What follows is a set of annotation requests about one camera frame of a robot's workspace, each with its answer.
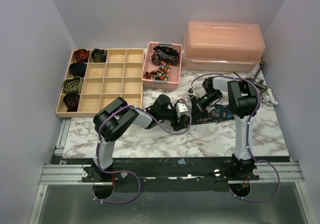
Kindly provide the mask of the navy floral tie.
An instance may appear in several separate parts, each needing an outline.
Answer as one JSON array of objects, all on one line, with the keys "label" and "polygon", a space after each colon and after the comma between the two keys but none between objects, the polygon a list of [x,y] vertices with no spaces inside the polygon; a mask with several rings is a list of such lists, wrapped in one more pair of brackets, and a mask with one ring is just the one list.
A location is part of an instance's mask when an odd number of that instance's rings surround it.
[{"label": "navy floral tie", "polygon": [[191,108],[191,117],[186,116],[184,123],[189,124],[191,119],[192,125],[220,123],[228,120],[234,120],[230,107],[228,105],[215,104],[213,109],[207,111],[206,108],[199,104],[193,104]]}]

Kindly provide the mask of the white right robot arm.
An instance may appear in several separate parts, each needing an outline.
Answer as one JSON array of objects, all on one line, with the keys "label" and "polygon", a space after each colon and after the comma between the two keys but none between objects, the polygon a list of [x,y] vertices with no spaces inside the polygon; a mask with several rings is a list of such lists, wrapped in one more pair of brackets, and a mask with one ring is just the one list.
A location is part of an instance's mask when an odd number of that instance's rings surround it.
[{"label": "white right robot arm", "polygon": [[241,180],[248,174],[246,165],[254,164],[253,155],[253,122],[260,108],[260,93],[254,81],[229,76],[208,77],[202,83],[206,94],[198,98],[192,95],[193,87],[188,90],[191,97],[192,120],[203,119],[208,115],[207,106],[222,97],[222,91],[228,93],[228,106],[235,119],[236,138],[232,160],[236,162],[230,167],[230,175]]}]

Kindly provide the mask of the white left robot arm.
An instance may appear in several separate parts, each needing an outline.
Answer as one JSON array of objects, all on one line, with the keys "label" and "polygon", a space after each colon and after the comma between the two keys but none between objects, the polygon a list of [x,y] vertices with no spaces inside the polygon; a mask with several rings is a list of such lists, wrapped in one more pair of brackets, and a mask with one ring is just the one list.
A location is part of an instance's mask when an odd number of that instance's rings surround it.
[{"label": "white left robot arm", "polygon": [[161,94],[145,109],[128,104],[122,97],[116,98],[93,118],[97,132],[93,175],[101,182],[110,178],[109,167],[113,164],[116,141],[131,125],[146,130],[159,126],[165,132],[179,136],[189,130],[192,120],[192,110],[183,98],[172,104],[167,95]]}]

